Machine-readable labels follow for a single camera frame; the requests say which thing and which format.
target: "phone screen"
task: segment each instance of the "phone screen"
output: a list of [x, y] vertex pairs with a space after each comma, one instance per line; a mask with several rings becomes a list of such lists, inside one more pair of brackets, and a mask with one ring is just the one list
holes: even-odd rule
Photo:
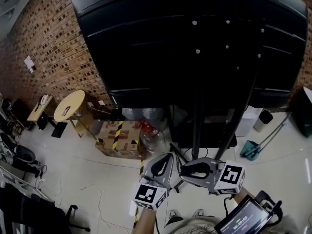
[[70, 107], [67, 107], [67, 108], [64, 110], [64, 112], [62, 113], [62, 116], [65, 116], [65, 115], [67, 114], [67, 112], [68, 112], [69, 109], [70, 109]]
[[250, 233], [269, 214], [258, 207], [253, 201], [249, 200], [244, 207], [220, 229], [222, 234], [246, 234]]

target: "cardboard box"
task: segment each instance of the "cardboard box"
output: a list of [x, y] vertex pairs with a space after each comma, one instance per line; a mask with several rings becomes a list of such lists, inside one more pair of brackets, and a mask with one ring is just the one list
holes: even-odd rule
[[136, 121], [107, 121], [103, 124], [96, 141], [106, 156], [144, 159], [145, 148], [140, 142], [141, 129]]

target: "brick wall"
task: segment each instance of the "brick wall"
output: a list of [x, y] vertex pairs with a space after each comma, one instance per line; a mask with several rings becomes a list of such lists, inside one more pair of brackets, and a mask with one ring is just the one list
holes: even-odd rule
[[303, 86], [312, 89], [312, 0], [302, 0], [308, 6], [309, 13], [309, 27], [308, 27], [308, 37], [306, 43], [305, 54], [302, 60], [301, 69], [295, 83], [295, 87], [292, 91], [292, 96], [294, 96], [299, 89]]
[[[33, 108], [40, 95], [60, 102], [82, 89], [112, 108], [74, 14], [72, 0], [30, 0], [0, 43], [0, 92]], [[36, 71], [23, 61], [30, 55]]]

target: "round wooden table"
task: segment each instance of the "round wooden table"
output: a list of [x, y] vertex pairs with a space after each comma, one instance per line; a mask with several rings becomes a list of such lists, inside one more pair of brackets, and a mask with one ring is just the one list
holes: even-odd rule
[[91, 134], [91, 136], [96, 140], [97, 138], [91, 133], [89, 128], [87, 128], [82, 121], [80, 120], [80, 117], [78, 117], [75, 112], [79, 109], [79, 107], [82, 105], [83, 100], [85, 97], [85, 93], [82, 90], [77, 90], [72, 92], [70, 95], [65, 97], [58, 107], [56, 108], [54, 112], [54, 120], [57, 122], [62, 122], [64, 120], [69, 119], [71, 124], [75, 127], [73, 121], [70, 119], [71, 116], [75, 117], [82, 126]]

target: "sneaker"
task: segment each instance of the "sneaker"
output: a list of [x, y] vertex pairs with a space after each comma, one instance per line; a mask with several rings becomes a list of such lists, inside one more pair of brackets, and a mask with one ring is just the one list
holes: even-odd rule
[[199, 210], [196, 210], [196, 212], [193, 214], [193, 217], [197, 217], [197, 216], [205, 216], [205, 215], [206, 215], [205, 210], [203, 210], [203, 209], [199, 209]]
[[169, 211], [169, 218], [172, 218], [172, 217], [174, 217], [174, 216], [179, 216], [179, 217], [181, 217], [181, 216], [180, 216], [180, 213], [179, 213], [177, 210], [171, 210], [171, 211]]

